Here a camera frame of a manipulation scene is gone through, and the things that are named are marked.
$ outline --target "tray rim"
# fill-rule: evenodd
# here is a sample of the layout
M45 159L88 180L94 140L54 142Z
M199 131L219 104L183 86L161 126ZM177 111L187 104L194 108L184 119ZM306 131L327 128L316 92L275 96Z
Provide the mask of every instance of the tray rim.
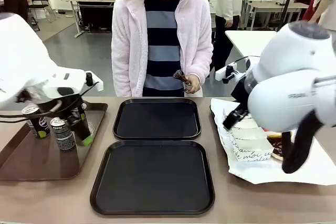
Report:
M107 112L107 109L108 109L108 107L109 107L109 105L107 104L107 103L103 103L103 102L87 102L87 101L85 101L84 100L84 103L88 106L87 107L87 109L85 109L85 111L102 111L103 112L103 115L102 115L102 118L101 118L101 120L100 120L100 122L98 123L98 125L97 125L97 132L98 132L98 129L100 128L100 125L101 125L101 123L102 123L102 121L104 120L104 118L105 118L105 115L106 115L106 112ZM103 105L103 109L102 110L97 110L97 109L92 109L92 107L95 107L96 105ZM27 125L27 123L24 123L23 125L22 125L22 127L14 134L14 136L11 138L11 140L9 140L9 142L4 146L4 148L0 151L0 153L4 150L4 149L6 149L6 148L8 148L9 146L10 146L10 143L11 143L11 141L14 139L14 138L16 138L16 136L17 135L20 135L19 133L21 132L21 131L24 131L24 132L27 132L27 134L30 132L30 128L29 128L29 126ZM94 144L94 139L96 138L96 134L97 134L97 132L95 133L95 135L94 136L92 136L92 138L93 138L93 143L91 144L91 146L90 146L90 148L89 148L89 150L88 150L88 152L87 152L87 154L86 154L86 156L85 156L85 158L84 158L84 160L83 160L83 164L82 164L82 166L80 167L80 169L78 170L78 173L77 174L75 174L74 176L72 176L72 177L68 177L68 178L57 178L57 179L45 179L45 178L42 178L42 179L4 179L4 178L1 178L0 177L0 181L15 181L15 182L47 182L47 181L50 181L50 182L52 182L52 181L62 181L62 180L71 180L71 179L74 179L74 178L76 178L81 172L82 172L82 170L83 170L83 167L85 166L85 164L86 164L86 161L87 161L87 157L88 157L88 155L90 154L90 151L91 151L91 148L92 148L92 145ZM20 145L21 145L21 143L22 143L22 141L23 140L21 140L19 143L18 143L18 145L16 146L16 148L18 148Z
M105 171L105 167L107 165L107 161L109 160L109 156L111 153L111 150L115 150L119 147L122 146L160 146L160 145L165 145L165 146L191 146L198 148L201 153L202 153L202 160L203 160L203 168L205 172L205 177L206 177L206 183L207 183L207 188L209 192L209 203L204 209L197 210L197 211L188 211L188 212L181 212L181 211L176 211L176 212L158 212L158 211L146 211L146 212L138 212L138 211L105 211L102 210L98 207L97 202L96 202L96 196L99 191L99 186ZM205 148L195 142L195 141L153 141L153 140L147 140L147 141L117 141L113 144L111 144L105 151L104 156L102 158L99 170L97 172L97 176L95 178L95 181L92 186L92 190L90 193L90 204L93 208L94 211L101 215L105 216L114 216L114 215L200 215L204 214L205 212L209 211L212 206L214 205L216 198L215 194L215 188L214 188L214 183L213 179L211 176L211 170L210 170L210 164L209 164L209 159L206 154Z
M184 102L184 103L188 103L192 106L194 106L196 108L195 110L195 121L196 121L196 126L197 126L197 132L195 135L193 136L184 136L184 137L123 137L120 136L117 133L117 129L118 129L118 125L120 122L120 117L121 117L121 113L123 108L125 107L125 105L128 105L130 103L160 103L160 102L171 102L171 103L178 103L178 102ZM194 102L191 99L188 98L157 98L157 99L151 99L151 98L139 98L139 99L127 99L125 101L123 101L119 108L118 108L118 112L117 115L115 117L114 120L114 124L113 124L113 128L112 128L113 134L115 135L116 138L118 138L119 140L127 140L127 141L131 141L131 140L194 140L196 139L202 132L202 124L201 124L201 119L199 117L199 112L198 112L198 107L196 102Z

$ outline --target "black shirt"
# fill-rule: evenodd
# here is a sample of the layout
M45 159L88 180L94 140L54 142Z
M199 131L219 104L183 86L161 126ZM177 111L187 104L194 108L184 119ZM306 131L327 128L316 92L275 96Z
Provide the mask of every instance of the black shirt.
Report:
M181 69L175 11L180 0L144 0L148 32L148 63L144 97L183 97L173 75Z

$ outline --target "red clothing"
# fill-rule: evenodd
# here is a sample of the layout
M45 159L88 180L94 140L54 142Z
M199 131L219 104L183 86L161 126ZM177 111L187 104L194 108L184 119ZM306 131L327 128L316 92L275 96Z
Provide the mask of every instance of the red clothing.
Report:
M302 20L309 21L313 17L313 15L315 13L314 10L313 10L314 1L315 0L310 1L310 5L309 5L308 9L306 10L306 13L304 14Z

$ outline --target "black tray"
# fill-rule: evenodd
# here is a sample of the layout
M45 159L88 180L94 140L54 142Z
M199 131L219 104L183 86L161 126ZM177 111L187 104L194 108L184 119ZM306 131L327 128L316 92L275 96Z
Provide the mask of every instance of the black tray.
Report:
M215 200L204 148L192 141L119 141L90 195L103 215L197 215Z
M122 140L192 140L201 133L189 99L130 99L118 110L113 133Z

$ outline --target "brown tray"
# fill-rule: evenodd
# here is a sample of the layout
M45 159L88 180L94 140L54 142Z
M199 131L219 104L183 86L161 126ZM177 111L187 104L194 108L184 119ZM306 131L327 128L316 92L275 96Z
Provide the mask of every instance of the brown tray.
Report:
M46 138L36 139L25 124L0 152L0 180L43 181L76 177L94 144L95 135L108 107L105 103L86 104L85 112L93 137L91 145L77 145L71 151L63 152L57 146L52 129ZM46 119L50 126L51 119Z

